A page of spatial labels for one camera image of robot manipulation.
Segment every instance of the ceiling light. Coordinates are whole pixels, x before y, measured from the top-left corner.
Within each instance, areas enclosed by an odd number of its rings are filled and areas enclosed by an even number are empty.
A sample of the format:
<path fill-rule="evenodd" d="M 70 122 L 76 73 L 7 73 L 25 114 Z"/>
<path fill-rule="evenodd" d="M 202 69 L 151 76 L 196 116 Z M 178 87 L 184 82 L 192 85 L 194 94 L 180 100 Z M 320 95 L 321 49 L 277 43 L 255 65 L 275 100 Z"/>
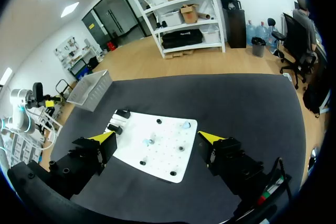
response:
<path fill-rule="evenodd" d="M 11 68 L 7 68 L 4 75 L 1 77 L 1 80 L 0 80 L 0 85 L 5 85 L 6 82 L 8 81 L 10 75 L 12 74 L 12 69 Z"/>
<path fill-rule="evenodd" d="M 63 18 L 64 16 L 66 16 L 70 13 L 72 13 L 76 9 L 78 4 L 79 4 L 79 2 L 65 7 L 64 11 L 62 12 L 61 18 Z"/>

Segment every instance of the red fire extinguisher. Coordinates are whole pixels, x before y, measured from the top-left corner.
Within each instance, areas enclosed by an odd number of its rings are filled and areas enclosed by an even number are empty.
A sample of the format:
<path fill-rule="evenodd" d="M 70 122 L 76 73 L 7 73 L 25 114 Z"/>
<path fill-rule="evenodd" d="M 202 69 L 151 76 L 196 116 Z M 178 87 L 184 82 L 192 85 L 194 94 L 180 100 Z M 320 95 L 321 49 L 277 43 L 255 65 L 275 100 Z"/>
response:
<path fill-rule="evenodd" d="M 111 51 L 114 51 L 114 50 L 116 49 L 115 45 L 114 45 L 112 42 L 108 42 L 108 43 L 107 43 L 107 46 L 109 47 L 109 49 L 110 49 Z"/>

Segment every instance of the white wire basket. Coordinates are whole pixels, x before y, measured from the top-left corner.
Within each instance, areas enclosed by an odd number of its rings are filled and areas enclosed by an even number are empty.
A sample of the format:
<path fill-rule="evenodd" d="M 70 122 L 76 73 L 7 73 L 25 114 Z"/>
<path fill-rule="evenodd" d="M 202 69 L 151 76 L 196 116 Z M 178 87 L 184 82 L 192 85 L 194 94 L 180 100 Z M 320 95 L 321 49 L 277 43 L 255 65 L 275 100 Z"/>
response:
<path fill-rule="evenodd" d="M 111 84 L 108 70 L 84 76 L 71 92 L 67 102 L 93 112 Z"/>

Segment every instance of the person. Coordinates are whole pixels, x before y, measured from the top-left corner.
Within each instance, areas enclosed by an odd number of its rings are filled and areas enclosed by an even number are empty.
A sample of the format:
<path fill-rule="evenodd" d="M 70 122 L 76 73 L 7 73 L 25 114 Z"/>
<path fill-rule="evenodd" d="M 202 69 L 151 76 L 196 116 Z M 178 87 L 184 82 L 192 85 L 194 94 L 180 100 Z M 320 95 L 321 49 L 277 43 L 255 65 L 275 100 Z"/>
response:
<path fill-rule="evenodd" d="M 316 50 L 316 33 L 313 22 L 309 19 L 309 10 L 306 0 L 297 0 L 299 9 L 293 10 L 293 18 L 299 22 L 307 30 L 307 54 L 302 57 L 300 62 L 305 61 L 309 63 L 311 68 L 317 59 Z"/>

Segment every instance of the black clamp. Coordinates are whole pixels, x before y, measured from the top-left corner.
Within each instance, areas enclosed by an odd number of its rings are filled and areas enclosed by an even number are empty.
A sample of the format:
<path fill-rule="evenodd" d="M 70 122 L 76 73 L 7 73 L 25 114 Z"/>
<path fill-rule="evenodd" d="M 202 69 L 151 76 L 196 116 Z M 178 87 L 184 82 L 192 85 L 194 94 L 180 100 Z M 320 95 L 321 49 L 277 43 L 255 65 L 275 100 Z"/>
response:
<path fill-rule="evenodd" d="M 109 124 L 109 126 L 107 126 L 107 128 L 110 130 L 110 131 L 115 131 L 118 135 L 120 135 L 122 133 L 122 128 L 120 126 L 116 127 L 115 125 L 113 124 Z"/>
<path fill-rule="evenodd" d="M 123 118 L 126 118 L 126 119 L 130 118 L 130 116 L 131 116 L 130 110 L 117 110 L 115 112 L 115 114 L 119 115 L 119 116 L 121 116 Z"/>

